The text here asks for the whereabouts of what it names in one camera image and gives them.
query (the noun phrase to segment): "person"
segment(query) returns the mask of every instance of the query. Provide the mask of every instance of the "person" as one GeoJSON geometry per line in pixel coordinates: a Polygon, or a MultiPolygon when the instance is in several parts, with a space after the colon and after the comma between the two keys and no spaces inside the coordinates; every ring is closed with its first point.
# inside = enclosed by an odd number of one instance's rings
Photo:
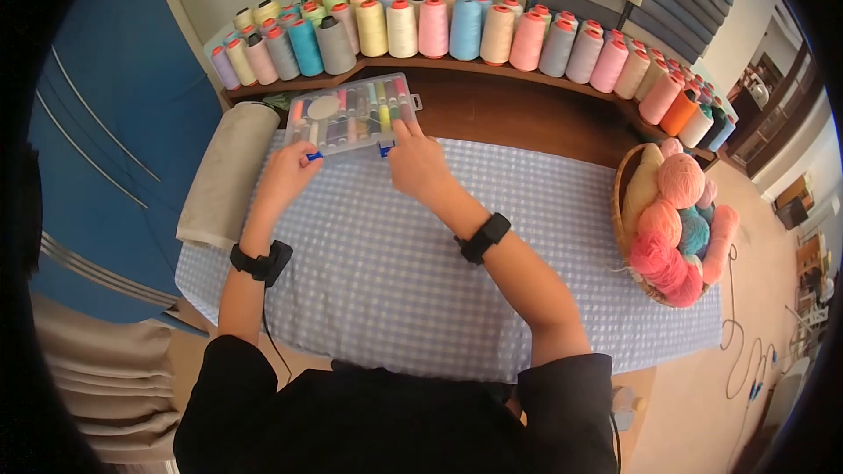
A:
{"type": "MultiPolygon", "coordinates": [[[[393,126],[392,184],[471,238],[490,211],[417,122],[393,126]]],[[[281,213],[322,166],[307,160],[313,152],[302,141],[272,153],[239,242],[247,256],[268,255],[281,213]]],[[[264,284],[231,268],[217,337],[175,434],[180,471],[617,472],[611,357],[591,352],[571,292],[511,229],[483,263],[532,333],[531,367],[506,404],[476,381],[357,366],[306,370],[277,391],[257,348],[264,284]]]]}

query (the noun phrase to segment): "black wristband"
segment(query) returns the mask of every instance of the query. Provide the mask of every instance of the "black wristband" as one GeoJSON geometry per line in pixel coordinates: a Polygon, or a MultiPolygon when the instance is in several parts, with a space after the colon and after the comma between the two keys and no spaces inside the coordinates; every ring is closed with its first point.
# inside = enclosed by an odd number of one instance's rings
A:
{"type": "Polygon", "coordinates": [[[497,245],[511,226],[512,224],[509,223],[508,219],[499,213],[495,213],[470,240],[463,240],[459,237],[454,237],[454,240],[459,244],[459,253],[463,255],[463,258],[479,266],[483,263],[483,255],[486,251],[492,244],[497,245]]]}

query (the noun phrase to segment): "teal yarn ball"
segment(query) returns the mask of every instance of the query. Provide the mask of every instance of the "teal yarn ball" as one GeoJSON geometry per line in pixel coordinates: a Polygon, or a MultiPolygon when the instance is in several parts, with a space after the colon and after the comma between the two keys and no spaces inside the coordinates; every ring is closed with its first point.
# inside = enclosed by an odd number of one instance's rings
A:
{"type": "Polygon", "coordinates": [[[706,220],[699,215],[696,207],[681,208],[682,236],[677,249],[682,255],[697,254],[708,245],[709,229],[706,220]]]}

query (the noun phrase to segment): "finger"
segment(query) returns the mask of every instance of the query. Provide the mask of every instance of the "finger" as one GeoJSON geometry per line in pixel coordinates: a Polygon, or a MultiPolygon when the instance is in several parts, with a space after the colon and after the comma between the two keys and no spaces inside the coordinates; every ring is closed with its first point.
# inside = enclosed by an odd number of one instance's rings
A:
{"type": "Polygon", "coordinates": [[[398,144],[402,141],[407,141],[410,138],[410,132],[407,130],[407,125],[400,119],[392,120],[392,129],[395,131],[395,139],[398,144]]]}
{"type": "Polygon", "coordinates": [[[419,126],[418,121],[408,121],[406,125],[411,136],[416,136],[417,138],[424,137],[424,132],[422,132],[422,127],[419,126]]]}

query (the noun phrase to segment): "black shirt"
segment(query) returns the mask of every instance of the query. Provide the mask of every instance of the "black shirt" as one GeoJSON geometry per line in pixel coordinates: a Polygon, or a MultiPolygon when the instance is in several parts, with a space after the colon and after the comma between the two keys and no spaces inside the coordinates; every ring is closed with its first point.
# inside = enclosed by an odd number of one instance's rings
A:
{"type": "Polygon", "coordinates": [[[213,340],[175,434],[200,472],[617,472],[611,357],[577,355],[519,374],[527,426],[474,381],[384,369],[306,370],[276,392],[260,350],[213,340]]]}

